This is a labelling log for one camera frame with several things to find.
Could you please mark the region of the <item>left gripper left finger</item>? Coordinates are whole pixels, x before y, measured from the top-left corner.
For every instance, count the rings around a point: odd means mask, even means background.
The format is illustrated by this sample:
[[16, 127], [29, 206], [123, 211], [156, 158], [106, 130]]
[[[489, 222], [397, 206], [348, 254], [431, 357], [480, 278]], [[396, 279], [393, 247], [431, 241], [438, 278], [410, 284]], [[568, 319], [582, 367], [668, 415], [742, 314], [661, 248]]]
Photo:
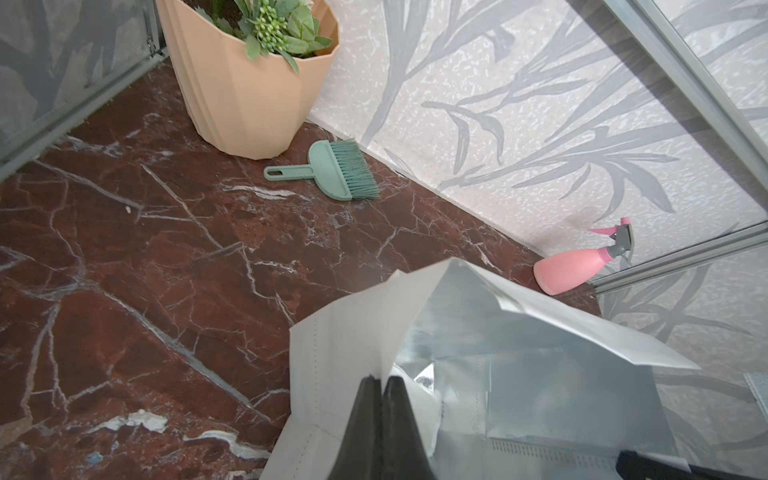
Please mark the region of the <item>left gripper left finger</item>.
[[381, 382], [361, 380], [328, 480], [379, 479], [382, 470]]

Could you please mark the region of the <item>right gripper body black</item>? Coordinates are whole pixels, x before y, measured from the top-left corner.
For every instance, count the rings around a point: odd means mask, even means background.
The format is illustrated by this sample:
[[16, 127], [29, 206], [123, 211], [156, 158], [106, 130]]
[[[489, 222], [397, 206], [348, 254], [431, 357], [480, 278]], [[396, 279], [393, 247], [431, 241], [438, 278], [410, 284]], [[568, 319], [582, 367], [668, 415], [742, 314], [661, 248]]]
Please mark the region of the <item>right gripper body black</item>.
[[620, 452], [615, 470], [625, 480], [756, 480], [755, 477], [691, 465], [676, 457]]

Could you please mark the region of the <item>white insulated delivery bag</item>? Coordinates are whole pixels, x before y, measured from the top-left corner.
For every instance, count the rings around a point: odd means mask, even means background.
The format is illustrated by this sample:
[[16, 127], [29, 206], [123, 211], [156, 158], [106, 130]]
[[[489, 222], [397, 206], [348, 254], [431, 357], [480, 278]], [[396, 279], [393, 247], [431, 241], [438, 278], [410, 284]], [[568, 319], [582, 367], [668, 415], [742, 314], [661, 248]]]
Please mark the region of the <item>white insulated delivery bag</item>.
[[266, 479], [324, 479], [366, 377], [401, 380], [440, 479], [613, 479], [624, 450], [674, 458], [652, 336], [449, 259], [290, 330], [291, 412]]

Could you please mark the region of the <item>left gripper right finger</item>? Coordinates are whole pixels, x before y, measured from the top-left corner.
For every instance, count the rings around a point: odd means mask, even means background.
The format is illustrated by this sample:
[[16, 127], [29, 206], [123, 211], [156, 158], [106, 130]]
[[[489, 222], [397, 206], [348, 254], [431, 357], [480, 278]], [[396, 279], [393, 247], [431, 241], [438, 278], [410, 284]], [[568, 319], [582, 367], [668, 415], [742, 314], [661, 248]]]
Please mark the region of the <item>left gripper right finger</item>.
[[434, 480], [404, 379], [390, 377], [383, 394], [383, 478]]

